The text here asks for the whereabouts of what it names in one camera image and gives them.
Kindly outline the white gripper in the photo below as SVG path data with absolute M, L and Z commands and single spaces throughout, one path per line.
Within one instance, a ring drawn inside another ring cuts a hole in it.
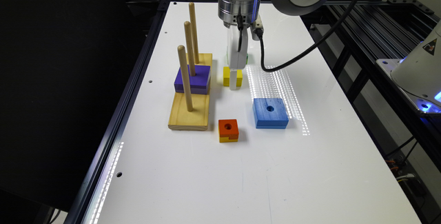
M 229 71 L 229 88 L 237 89 L 238 70 L 245 68 L 247 63 L 248 32 L 240 31 L 237 26 L 230 26 L 227 31 L 227 59 Z

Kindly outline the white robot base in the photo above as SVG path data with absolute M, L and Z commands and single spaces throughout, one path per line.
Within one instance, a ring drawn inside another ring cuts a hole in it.
M 416 112 L 440 115 L 440 24 L 405 58 L 376 63 Z

